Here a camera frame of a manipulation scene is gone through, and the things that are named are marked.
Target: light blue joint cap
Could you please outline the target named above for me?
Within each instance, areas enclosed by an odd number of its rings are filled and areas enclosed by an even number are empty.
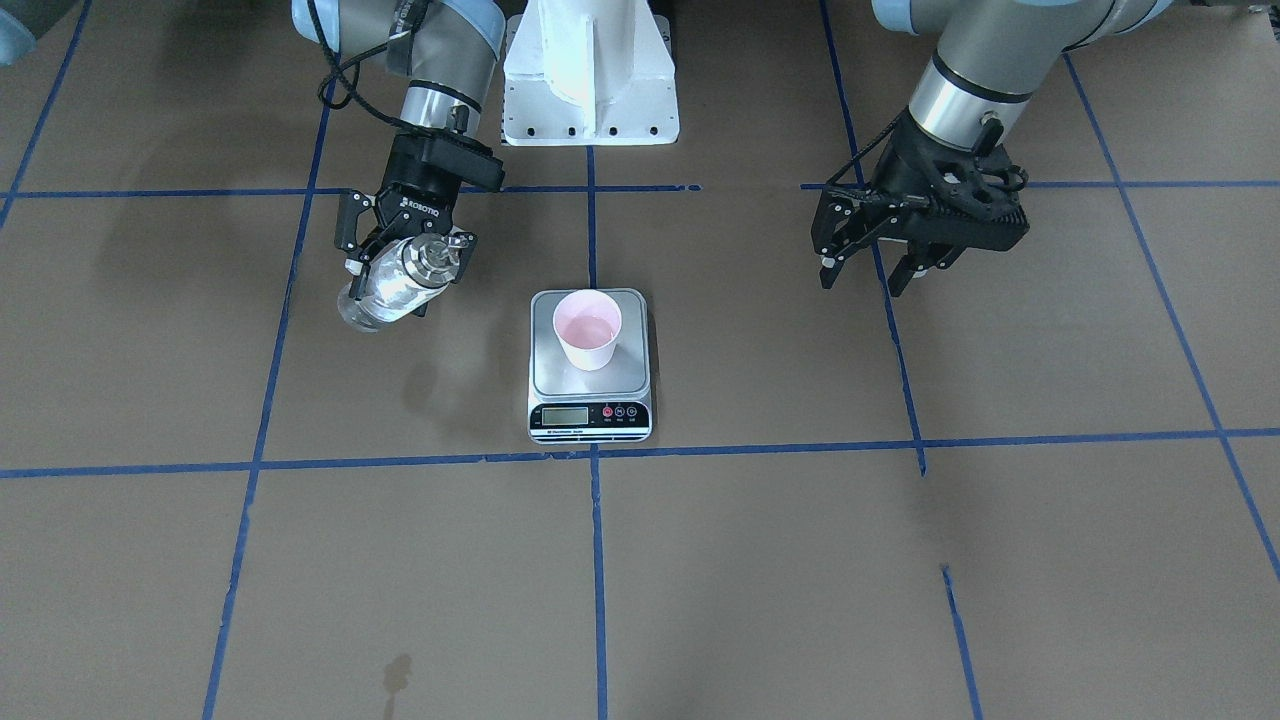
[[[507,17],[493,0],[440,0],[440,3],[471,23],[493,49],[497,58],[502,50],[502,36],[507,32]]]
[[[338,13],[339,0],[316,0],[316,13],[320,15],[320,27],[324,28],[324,38],[329,41],[329,49],[334,53],[342,47],[342,22]],[[311,42],[320,42],[316,37],[315,23],[311,22],[311,10],[307,9],[307,0],[293,0],[293,28],[298,35]]]
[[[1156,4],[1151,6],[1151,12],[1149,13],[1147,13],[1146,15],[1143,15],[1140,20],[1138,20],[1138,22],[1133,23],[1132,26],[1121,29],[1116,35],[1129,35],[1130,32],[1133,32],[1133,31],[1138,29],[1139,27],[1142,27],[1143,24],[1146,24],[1147,20],[1149,20],[1149,19],[1155,18],[1156,15],[1158,15],[1160,13],[1164,13],[1165,10],[1167,10],[1169,6],[1172,5],[1172,4],[1174,4],[1174,0],[1156,0]]]
[[[911,27],[911,0],[872,0],[872,10],[884,29],[918,35]]]
[[[36,49],[36,36],[18,18],[0,10],[0,67]]]

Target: pink cup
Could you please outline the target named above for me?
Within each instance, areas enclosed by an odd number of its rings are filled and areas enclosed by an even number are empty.
[[[556,305],[552,325],[575,368],[599,370],[609,364],[618,346],[622,309],[598,290],[579,290]]]

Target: scale display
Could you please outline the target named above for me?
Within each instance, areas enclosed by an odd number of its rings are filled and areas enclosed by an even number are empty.
[[[622,310],[613,359],[580,370],[561,348],[552,315],[572,291],[545,291],[530,304],[529,437],[539,443],[637,442],[653,433],[649,319],[630,288],[602,290]]]

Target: plastic cup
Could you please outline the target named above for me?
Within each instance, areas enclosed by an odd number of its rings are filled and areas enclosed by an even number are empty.
[[[564,356],[580,370],[599,370],[609,364],[622,332],[622,309],[598,290],[566,295],[552,314],[556,337]]]

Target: stain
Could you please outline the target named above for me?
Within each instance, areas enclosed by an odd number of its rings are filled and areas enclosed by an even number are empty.
[[[383,667],[383,689],[387,691],[387,705],[383,706],[383,720],[396,717],[396,693],[408,687],[408,676],[412,675],[413,659],[408,655],[399,655]]]

